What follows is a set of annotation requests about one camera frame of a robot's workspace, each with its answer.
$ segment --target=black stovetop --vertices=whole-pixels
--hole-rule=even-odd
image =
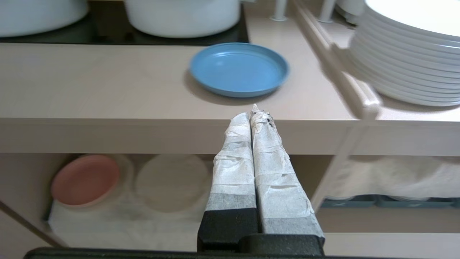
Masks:
[[[132,27],[122,2],[88,1],[88,4],[89,14],[79,22],[30,36],[0,37],[0,42],[172,46],[210,46],[228,42],[249,43],[243,6],[241,6],[240,22],[227,31],[207,37],[171,39],[152,36]]]

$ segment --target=plate stack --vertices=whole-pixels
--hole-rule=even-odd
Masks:
[[[384,95],[460,104],[460,0],[366,0],[350,56]]]

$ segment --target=blue bowl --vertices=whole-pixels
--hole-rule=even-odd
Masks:
[[[275,91],[289,74],[289,64],[271,49],[248,43],[213,45],[200,51],[190,72],[207,90],[248,98]]]

